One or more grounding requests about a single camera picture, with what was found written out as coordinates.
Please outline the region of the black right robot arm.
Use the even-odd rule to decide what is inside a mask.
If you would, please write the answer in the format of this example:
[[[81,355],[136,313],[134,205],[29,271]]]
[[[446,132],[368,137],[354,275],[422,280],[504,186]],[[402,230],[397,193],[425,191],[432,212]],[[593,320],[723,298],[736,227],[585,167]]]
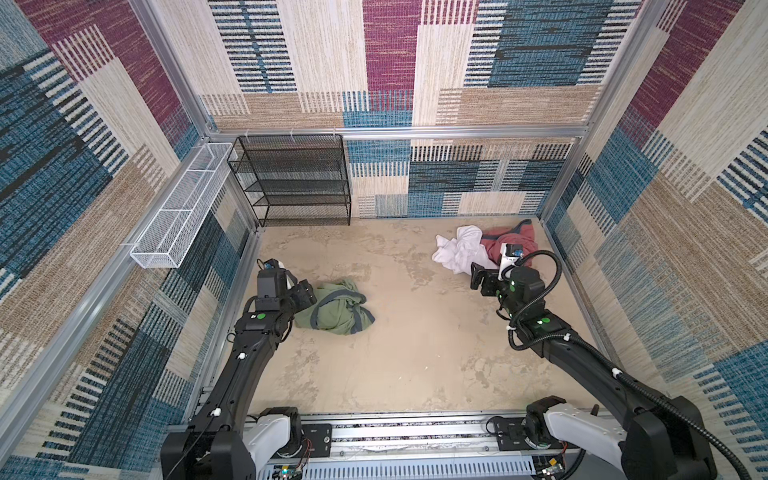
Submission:
[[[505,271],[474,263],[470,287],[495,297],[509,322],[511,345],[531,350],[585,388],[609,417],[586,414],[558,396],[529,404],[523,422],[533,448],[567,443],[620,469],[628,479],[714,479],[710,442],[690,401],[669,399],[624,373],[561,317],[547,309],[539,273],[525,266]]]

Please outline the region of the green cloth with grey trim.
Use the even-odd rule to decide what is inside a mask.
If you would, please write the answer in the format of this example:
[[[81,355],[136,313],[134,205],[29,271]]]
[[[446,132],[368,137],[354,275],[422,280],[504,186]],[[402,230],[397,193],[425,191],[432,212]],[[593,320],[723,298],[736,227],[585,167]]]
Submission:
[[[313,287],[316,303],[297,313],[294,325],[334,335],[354,335],[371,327],[376,319],[365,307],[367,297],[353,280]]]

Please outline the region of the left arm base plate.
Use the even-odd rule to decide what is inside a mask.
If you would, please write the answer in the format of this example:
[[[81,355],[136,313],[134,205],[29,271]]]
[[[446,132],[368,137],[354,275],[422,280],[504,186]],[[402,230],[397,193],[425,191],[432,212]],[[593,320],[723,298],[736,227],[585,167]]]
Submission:
[[[302,427],[302,440],[298,447],[283,447],[273,454],[272,460],[298,461],[302,458],[329,458],[331,455],[333,426],[330,423],[307,424]]]

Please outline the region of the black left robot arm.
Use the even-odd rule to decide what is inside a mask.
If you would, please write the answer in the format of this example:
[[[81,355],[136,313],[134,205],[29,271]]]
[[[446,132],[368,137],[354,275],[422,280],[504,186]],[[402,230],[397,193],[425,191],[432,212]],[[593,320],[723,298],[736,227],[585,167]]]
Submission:
[[[237,320],[232,349],[213,389],[184,430],[161,448],[164,479],[256,479],[280,450],[297,453],[302,427],[294,407],[272,408],[247,427],[259,380],[297,313],[317,302],[312,285],[270,259],[257,275],[257,294]]]

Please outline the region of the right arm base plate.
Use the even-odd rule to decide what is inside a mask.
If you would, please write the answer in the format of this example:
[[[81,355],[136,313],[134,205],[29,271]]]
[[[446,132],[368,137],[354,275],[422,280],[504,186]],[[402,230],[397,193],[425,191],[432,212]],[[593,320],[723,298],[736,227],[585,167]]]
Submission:
[[[566,453],[576,452],[579,447],[575,444],[561,442],[559,440],[545,440],[536,443],[530,440],[525,430],[523,417],[503,417],[494,415],[485,423],[485,431],[496,440],[500,451],[524,451],[524,450],[553,450]]]

